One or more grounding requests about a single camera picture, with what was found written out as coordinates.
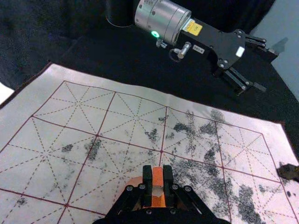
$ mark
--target screw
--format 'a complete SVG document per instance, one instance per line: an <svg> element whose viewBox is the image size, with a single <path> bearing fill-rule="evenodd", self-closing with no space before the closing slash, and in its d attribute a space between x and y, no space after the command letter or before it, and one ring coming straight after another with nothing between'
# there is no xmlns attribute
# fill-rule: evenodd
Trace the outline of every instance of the screw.
<svg viewBox="0 0 299 224"><path fill-rule="evenodd" d="M141 190L143 190L143 189L145 189L145 185L144 185L144 184L141 184L141 185L139 185L139 188L140 188Z"/></svg>
<svg viewBox="0 0 299 224"><path fill-rule="evenodd" d="M171 188L174 189L174 190L177 190L177 189L178 189L178 185L173 184L173 185L171 186Z"/></svg>
<svg viewBox="0 0 299 224"><path fill-rule="evenodd" d="M185 191L187 191L187 192L190 192L190 191L192 190L192 188L189 187L189 186L185 186L184 189L185 189Z"/></svg>
<svg viewBox="0 0 299 224"><path fill-rule="evenodd" d="M172 214L172 215L175 215L176 214L176 210L175 209L170 209L170 213Z"/></svg>
<svg viewBox="0 0 299 224"><path fill-rule="evenodd" d="M131 186L131 185L129 185L129 186L127 186L127 191L132 191L133 190L133 186Z"/></svg>

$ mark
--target black tablecloth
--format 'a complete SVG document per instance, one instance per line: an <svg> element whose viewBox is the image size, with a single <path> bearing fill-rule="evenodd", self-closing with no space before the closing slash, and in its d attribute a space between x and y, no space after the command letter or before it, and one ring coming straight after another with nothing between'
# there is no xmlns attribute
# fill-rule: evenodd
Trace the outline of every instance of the black tablecloth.
<svg viewBox="0 0 299 224"><path fill-rule="evenodd" d="M268 88L240 97L211 74L211 64L194 51L181 63L155 47L155 39L136 27L115 28L104 22L83 36L56 63L121 83L140 85L239 114L281 122L299 157L299 102L273 66L246 50L234 67Z"/></svg>

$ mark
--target green indicator light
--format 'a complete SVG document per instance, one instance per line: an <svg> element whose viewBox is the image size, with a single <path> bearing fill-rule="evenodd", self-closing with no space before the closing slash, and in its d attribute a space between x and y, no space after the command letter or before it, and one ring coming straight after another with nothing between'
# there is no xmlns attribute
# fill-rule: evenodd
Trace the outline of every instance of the green indicator light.
<svg viewBox="0 0 299 224"><path fill-rule="evenodd" d="M152 31L151 34L155 37L155 38L159 38L160 35L157 31Z"/></svg>

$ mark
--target black fabric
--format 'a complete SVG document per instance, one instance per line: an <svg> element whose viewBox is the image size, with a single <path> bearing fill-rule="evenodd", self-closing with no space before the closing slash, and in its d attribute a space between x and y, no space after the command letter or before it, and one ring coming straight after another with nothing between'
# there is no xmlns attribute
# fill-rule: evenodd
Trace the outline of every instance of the black fabric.
<svg viewBox="0 0 299 224"><path fill-rule="evenodd" d="M59 64L219 109L284 122L299 155L299 102L272 65L249 50L234 67L249 80L266 86L266 93L252 89L237 97L221 80L212 76L211 64L197 52L189 51L181 63L174 63L166 50L156 48L151 35L136 27L114 28L108 23L81 38Z"/></svg>
<svg viewBox="0 0 299 224"><path fill-rule="evenodd" d="M223 31L250 32L274 0L173 0ZM105 0L1 0L0 82L16 89L94 27Z"/></svg>

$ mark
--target silver cylindrical motor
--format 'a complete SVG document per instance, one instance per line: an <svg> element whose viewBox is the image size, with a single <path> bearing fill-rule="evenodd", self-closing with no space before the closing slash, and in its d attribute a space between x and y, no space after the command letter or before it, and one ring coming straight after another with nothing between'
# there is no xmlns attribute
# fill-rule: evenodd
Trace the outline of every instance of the silver cylindrical motor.
<svg viewBox="0 0 299 224"><path fill-rule="evenodd" d="M190 17L190 10L169 0L141 0L135 14L135 25L168 44L176 45L179 33Z"/></svg>

